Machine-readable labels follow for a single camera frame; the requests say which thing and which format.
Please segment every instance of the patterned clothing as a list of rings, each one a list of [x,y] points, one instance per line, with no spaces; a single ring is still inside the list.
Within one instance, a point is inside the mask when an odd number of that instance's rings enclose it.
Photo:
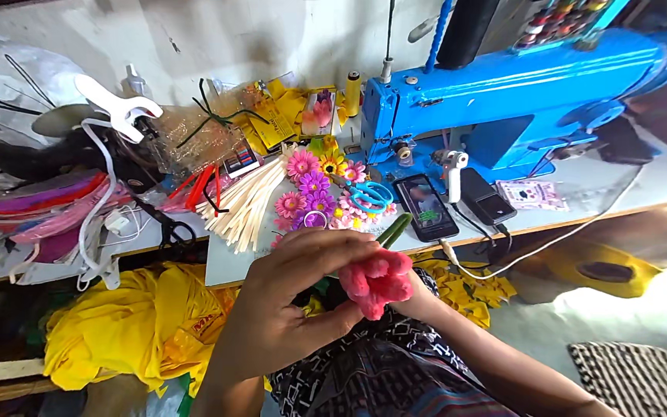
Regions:
[[[436,294],[433,279],[414,270]],[[385,307],[382,319],[268,377],[285,417],[516,416],[467,381],[467,370],[432,327]]]

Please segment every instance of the striped cushion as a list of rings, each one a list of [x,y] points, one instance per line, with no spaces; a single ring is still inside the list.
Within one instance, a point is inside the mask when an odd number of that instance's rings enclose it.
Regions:
[[[667,417],[667,350],[641,344],[568,346],[589,393],[629,417]]]

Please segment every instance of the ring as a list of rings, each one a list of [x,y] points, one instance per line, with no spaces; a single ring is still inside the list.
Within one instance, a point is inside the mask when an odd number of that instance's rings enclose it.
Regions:
[[[312,224],[311,224],[311,225],[308,225],[308,216],[310,216],[311,214],[318,214],[318,215],[320,215],[320,217],[323,219],[323,229],[325,229],[325,228],[328,227],[328,218],[326,218],[326,215],[323,214],[323,213],[321,213],[321,212],[319,212],[318,210],[313,210],[312,212],[308,212],[306,215],[303,216],[303,218],[302,218],[302,224],[303,224],[305,227],[313,227]]]

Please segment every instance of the smartphone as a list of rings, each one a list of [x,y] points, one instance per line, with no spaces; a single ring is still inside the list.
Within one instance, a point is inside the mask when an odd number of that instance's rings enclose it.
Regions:
[[[496,225],[516,216],[516,209],[473,168],[460,172],[462,202],[485,225]]]
[[[403,208],[413,214],[411,225],[422,242],[434,242],[459,233],[457,223],[447,211],[428,176],[418,174],[393,182]]]

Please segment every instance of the blue sewing machine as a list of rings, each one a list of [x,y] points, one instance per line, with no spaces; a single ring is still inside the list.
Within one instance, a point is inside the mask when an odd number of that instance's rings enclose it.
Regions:
[[[478,33],[482,39],[485,28]],[[449,35],[448,28],[444,43],[456,42]],[[618,117],[622,100],[667,83],[667,32],[608,29],[592,44],[576,38],[553,46],[474,58],[475,47],[470,62],[458,69],[431,70],[427,63],[392,73],[389,81],[370,79],[359,159],[379,171],[385,185],[394,177],[426,173],[443,193],[444,169],[432,157],[445,149],[439,130],[473,126],[468,134],[453,135],[449,147],[467,152],[468,166],[489,183],[546,175],[555,169],[547,158],[552,151],[596,140],[593,129]],[[403,163],[403,156],[412,161]]]

